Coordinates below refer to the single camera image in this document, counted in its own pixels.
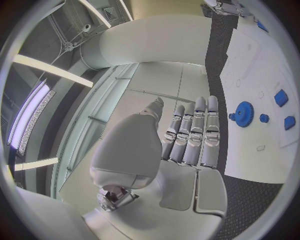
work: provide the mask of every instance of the blue gear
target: blue gear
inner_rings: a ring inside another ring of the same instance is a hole
[[[254,117],[254,108],[250,102],[241,102],[235,111],[235,122],[238,126],[245,128],[249,126]]]

